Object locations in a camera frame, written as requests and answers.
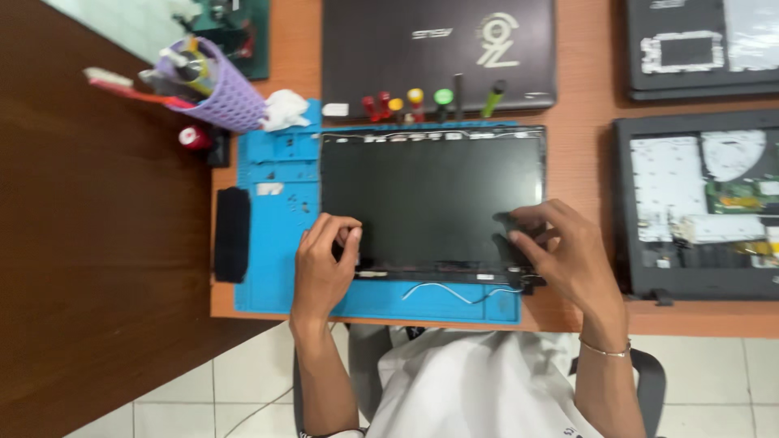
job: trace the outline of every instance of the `person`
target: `person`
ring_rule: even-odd
[[[353,277],[360,221],[322,214],[301,237],[290,314],[308,436],[644,437],[628,321],[600,229],[560,200],[510,216],[535,228],[509,240],[552,289],[583,314],[572,389],[543,337],[519,332],[427,330],[379,361],[382,399],[367,431],[327,319]],[[554,239],[553,250],[541,247]],[[344,253],[337,262],[331,247]]]

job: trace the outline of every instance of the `lime green screwdriver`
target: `lime green screwdriver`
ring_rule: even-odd
[[[446,122],[446,106],[452,103],[452,99],[454,99],[454,93],[448,88],[442,88],[433,94],[433,100],[439,105],[436,111],[439,115],[439,123]]]
[[[498,102],[503,99],[503,94],[506,92],[507,86],[508,83],[503,79],[496,80],[495,83],[492,84],[492,89],[487,96],[487,103],[485,104],[484,109],[481,110],[481,117],[492,117],[492,111],[495,109]]]

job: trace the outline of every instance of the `blue silicone mat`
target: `blue silicone mat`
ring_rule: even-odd
[[[311,104],[306,127],[251,131],[238,139],[238,187],[247,189],[252,203],[249,268],[234,289],[235,309],[254,313],[289,313],[294,288],[294,255],[300,236],[319,214],[319,134],[354,129],[397,130],[397,125],[323,129],[320,103]],[[406,129],[457,129],[516,125],[515,122],[421,123]],[[521,295],[499,291],[477,304],[468,304],[446,290],[428,286],[405,300],[400,297],[416,281],[355,280],[334,316],[457,321],[466,323],[520,322]],[[476,301],[495,284],[446,283],[458,294]]]

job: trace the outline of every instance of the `white shirt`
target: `white shirt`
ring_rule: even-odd
[[[367,437],[602,438],[561,373],[570,345],[569,334],[428,329],[379,361]]]

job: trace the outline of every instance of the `bracelet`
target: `bracelet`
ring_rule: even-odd
[[[592,345],[588,344],[587,342],[584,342],[584,339],[582,339],[581,335],[579,335],[579,342],[581,342],[582,345],[584,345],[585,347],[589,348],[590,350],[595,351],[596,353],[600,353],[600,354],[602,354],[604,356],[611,356],[613,358],[624,358],[625,355],[630,353],[630,349],[631,349],[631,347],[630,347],[630,338],[628,338],[627,347],[625,347],[625,350],[623,350],[620,353],[607,353],[606,351],[598,350],[597,348],[593,347]]]

